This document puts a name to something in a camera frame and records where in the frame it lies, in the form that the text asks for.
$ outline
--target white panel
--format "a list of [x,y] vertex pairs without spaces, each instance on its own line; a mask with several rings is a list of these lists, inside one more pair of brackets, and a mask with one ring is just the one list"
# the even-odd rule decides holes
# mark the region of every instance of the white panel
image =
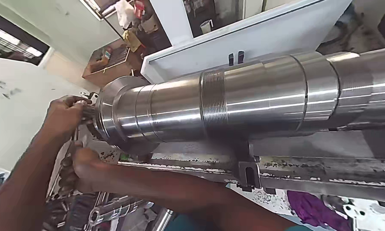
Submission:
[[150,0],[171,45],[193,39],[182,0]]
[[262,12],[262,3],[264,0],[245,0],[243,18],[249,18]]
[[259,13],[144,58],[141,73],[159,83],[228,63],[291,50],[315,50],[351,0],[302,0]]
[[0,58],[0,168],[11,170],[40,129],[51,100],[86,92],[30,63]]
[[281,6],[283,4],[291,3],[294,1],[299,1],[299,0],[265,0],[265,10],[269,10],[272,8],[276,8],[277,6]]

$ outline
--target hand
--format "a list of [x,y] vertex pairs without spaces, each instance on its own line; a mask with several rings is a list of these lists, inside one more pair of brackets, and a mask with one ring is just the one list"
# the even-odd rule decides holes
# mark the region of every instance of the hand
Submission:
[[47,110],[42,130],[62,137],[67,142],[81,122],[83,107],[87,104],[91,104],[91,100],[72,95],[53,100]]
[[82,193],[94,192],[93,183],[96,174],[94,165],[103,164],[98,153],[89,148],[82,148],[81,141],[71,143],[67,155],[61,161],[61,180],[58,185],[61,187],[58,194],[67,195],[74,190]]

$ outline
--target metal tool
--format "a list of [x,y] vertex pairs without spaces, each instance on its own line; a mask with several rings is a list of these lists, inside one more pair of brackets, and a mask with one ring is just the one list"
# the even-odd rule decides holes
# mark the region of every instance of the metal tool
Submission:
[[105,221],[111,221],[126,216],[134,212],[139,205],[147,201],[139,200],[134,197],[125,196],[113,200],[111,203],[93,208],[88,217],[86,230]]
[[174,211],[162,208],[154,220],[152,231],[164,231],[172,218]]

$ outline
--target machined steel shaft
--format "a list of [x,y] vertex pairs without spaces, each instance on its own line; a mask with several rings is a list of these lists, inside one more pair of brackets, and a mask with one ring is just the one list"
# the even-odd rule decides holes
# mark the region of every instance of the machined steel shaft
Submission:
[[385,124],[385,49],[253,60],[152,85],[121,77],[96,107],[96,128],[119,147]]

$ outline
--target shaft thread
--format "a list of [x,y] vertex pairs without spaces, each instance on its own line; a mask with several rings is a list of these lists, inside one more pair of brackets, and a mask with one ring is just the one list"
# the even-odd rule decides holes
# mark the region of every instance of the shaft thread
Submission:
[[205,71],[200,76],[201,118],[208,136],[220,132],[227,124],[223,70]]

